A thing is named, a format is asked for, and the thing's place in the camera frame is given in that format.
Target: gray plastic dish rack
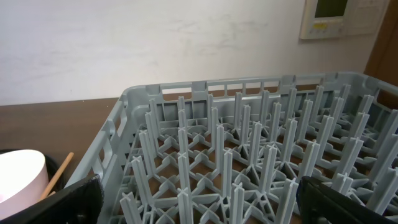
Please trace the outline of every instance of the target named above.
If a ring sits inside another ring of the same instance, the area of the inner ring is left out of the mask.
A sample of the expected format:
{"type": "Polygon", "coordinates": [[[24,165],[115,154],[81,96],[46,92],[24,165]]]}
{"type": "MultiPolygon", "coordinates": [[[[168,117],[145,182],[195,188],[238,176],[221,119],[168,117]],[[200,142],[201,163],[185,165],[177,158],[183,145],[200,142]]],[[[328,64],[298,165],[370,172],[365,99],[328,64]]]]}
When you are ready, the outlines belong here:
{"type": "Polygon", "coordinates": [[[101,176],[98,223],[289,223],[309,175],[398,221],[398,111],[380,91],[398,95],[352,72],[131,87],[67,185],[101,176]],[[164,100],[178,88],[191,93],[164,100]]]}

